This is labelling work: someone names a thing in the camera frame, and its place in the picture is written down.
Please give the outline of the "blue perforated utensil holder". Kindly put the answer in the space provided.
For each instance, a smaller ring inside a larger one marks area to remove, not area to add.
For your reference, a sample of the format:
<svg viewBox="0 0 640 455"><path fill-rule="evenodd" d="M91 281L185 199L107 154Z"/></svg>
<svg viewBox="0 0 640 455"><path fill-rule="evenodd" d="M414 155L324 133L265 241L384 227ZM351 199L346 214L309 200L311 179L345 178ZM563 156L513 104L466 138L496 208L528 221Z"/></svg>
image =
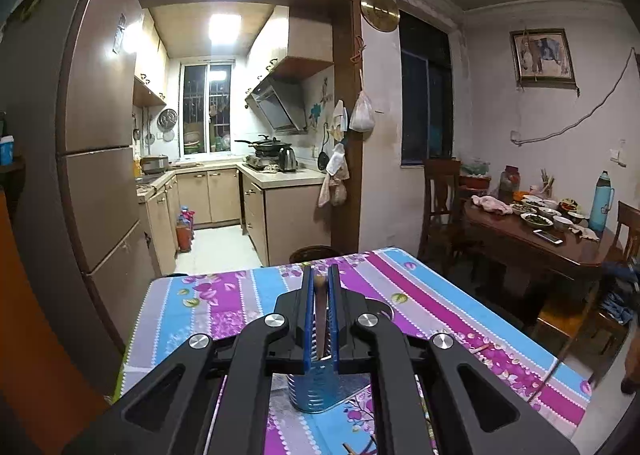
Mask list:
<svg viewBox="0 0 640 455"><path fill-rule="evenodd" d="M288 398L303 413L318 414L341 402L340 375L329 359L313 361L303 375L287 375Z"/></svg>

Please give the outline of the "floral striped tablecloth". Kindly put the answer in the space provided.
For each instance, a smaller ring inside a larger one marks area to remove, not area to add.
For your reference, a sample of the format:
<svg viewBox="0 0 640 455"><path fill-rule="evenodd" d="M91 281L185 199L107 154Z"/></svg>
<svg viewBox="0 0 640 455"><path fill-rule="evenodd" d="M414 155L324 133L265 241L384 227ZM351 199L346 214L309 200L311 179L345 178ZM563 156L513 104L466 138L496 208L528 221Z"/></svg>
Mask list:
<svg viewBox="0 0 640 455"><path fill-rule="evenodd" d="M158 453L565 454L591 389L386 248L157 279L115 395Z"/></svg>

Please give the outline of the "wooden dining chair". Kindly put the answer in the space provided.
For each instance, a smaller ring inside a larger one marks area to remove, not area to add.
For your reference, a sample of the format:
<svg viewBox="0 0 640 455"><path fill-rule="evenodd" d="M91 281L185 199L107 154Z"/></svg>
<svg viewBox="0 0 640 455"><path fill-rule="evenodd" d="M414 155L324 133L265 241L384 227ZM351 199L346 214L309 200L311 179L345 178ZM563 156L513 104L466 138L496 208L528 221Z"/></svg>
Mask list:
<svg viewBox="0 0 640 455"><path fill-rule="evenodd" d="M418 258L427 260L431 244L445 250L444 267L448 267L462 238L460 202L461 162L454 159L425 159L424 205Z"/></svg>

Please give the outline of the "dark wooden dining table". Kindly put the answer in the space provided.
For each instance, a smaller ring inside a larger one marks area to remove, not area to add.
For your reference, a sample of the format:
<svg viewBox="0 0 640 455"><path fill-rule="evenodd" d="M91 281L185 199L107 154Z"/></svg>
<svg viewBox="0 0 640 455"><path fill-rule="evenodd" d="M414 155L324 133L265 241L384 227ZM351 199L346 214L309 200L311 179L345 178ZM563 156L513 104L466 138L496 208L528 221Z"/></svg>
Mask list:
<svg viewBox="0 0 640 455"><path fill-rule="evenodd" d="M584 299L600 281L602 265L616 245L610 230L590 241L552 229L561 238L553 245L519 216L493 214L472 201L464 203L461 215L473 255L472 274L480 283L475 294L521 321L534 319L549 301Z"/></svg>

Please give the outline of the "wooden chair right side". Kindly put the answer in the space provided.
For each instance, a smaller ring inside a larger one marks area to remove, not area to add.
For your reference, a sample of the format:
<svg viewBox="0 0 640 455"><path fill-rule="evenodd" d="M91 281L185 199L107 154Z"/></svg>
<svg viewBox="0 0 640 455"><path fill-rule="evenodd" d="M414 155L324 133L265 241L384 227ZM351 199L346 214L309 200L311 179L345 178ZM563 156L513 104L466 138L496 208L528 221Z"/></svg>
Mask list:
<svg viewBox="0 0 640 455"><path fill-rule="evenodd" d="M632 308L631 301L639 294L639 283L630 280L634 276L634 262L638 259L638 254L639 210L620 201L613 244L608 249L600 277L589 289L586 299L582 302L551 300L542 307L537 317L535 333L544 327L566 338L558 354L561 361L580 336L588 333L590 339L600 333L608 336L599 353L601 360L588 379L593 387L600 383L620 352L631 322L628 319L623 324L621 317L616 319L614 312L605 308L606 297L612 295L615 289L624 290L622 307Z"/></svg>

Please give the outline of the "steel electric kettle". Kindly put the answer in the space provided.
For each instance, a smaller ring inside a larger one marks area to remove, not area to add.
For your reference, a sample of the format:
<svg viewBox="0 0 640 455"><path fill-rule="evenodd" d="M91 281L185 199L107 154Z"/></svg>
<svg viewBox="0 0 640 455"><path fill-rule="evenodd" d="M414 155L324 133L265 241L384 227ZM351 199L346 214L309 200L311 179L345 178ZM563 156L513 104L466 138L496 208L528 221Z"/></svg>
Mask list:
<svg viewBox="0 0 640 455"><path fill-rule="evenodd" d="M283 146L278 155L278 167L282 172L295 172L298 168L298 162L294 149L290 145Z"/></svg>

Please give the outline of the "blue thermos flask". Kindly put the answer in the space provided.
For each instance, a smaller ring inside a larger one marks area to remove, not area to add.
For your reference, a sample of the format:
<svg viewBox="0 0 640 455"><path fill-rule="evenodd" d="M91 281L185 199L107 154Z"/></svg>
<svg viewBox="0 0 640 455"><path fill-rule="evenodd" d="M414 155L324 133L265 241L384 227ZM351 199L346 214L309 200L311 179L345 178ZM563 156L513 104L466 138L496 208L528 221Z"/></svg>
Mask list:
<svg viewBox="0 0 640 455"><path fill-rule="evenodd" d="M600 174L593 193L593 201L588 219L588 227L598 236L601 236L608 221L608 212L611 211L615 188L612 186L608 171Z"/></svg>

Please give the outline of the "brown steel refrigerator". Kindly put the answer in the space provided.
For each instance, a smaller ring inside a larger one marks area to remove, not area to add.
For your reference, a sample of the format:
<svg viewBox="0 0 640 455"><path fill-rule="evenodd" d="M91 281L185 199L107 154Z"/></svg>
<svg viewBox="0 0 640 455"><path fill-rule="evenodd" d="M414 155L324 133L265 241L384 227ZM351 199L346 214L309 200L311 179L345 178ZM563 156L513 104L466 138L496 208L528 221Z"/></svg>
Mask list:
<svg viewBox="0 0 640 455"><path fill-rule="evenodd" d="M115 390L154 270L139 219L126 33L138 0L25 0L1 40L1 109L26 163L13 232L81 374Z"/></svg>

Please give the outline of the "hanging white plastic bag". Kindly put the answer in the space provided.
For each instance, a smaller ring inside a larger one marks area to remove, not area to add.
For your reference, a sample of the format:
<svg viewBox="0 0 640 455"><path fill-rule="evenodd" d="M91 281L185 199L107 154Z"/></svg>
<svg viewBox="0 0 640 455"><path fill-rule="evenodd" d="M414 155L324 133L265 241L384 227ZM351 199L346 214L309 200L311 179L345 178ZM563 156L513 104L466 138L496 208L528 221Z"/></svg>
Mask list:
<svg viewBox="0 0 640 455"><path fill-rule="evenodd" d="M349 117L349 129L354 132L369 133L375 127L374 109L370 97L363 89L362 70L359 71L359 79L361 89L352 110L352 115Z"/></svg>

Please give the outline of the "steel range hood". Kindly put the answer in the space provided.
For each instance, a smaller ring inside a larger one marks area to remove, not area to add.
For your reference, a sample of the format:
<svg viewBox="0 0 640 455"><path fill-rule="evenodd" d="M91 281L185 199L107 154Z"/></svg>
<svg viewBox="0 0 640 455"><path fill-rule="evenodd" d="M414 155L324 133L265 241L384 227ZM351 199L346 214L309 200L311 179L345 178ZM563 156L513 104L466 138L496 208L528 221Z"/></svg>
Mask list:
<svg viewBox="0 0 640 455"><path fill-rule="evenodd" d="M247 94L245 103L260 111L274 131L307 130L304 92L299 83L267 77Z"/></svg>

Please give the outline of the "framed elephant picture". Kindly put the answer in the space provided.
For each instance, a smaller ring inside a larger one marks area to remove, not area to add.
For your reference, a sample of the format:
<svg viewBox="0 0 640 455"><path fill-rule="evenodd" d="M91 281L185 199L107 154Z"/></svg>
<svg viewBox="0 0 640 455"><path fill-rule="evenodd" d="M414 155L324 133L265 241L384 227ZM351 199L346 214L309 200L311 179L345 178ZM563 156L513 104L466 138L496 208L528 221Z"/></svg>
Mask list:
<svg viewBox="0 0 640 455"><path fill-rule="evenodd" d="M510 33L515 80L519 88L579 91L566 32L562 28Z"/></svg>

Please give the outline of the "round brass wall plate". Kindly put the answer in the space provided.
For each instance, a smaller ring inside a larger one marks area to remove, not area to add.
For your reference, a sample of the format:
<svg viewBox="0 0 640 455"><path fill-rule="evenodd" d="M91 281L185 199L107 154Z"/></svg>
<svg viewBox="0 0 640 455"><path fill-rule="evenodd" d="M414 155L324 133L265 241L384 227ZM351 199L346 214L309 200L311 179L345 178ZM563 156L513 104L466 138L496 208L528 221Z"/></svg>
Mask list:
<svg viewBox="0 0 640 455"><path fill-rule="evenodd" d="M400 22L395 0L360 0L360 13L371 27L381 32L393 32Z"/></svg>

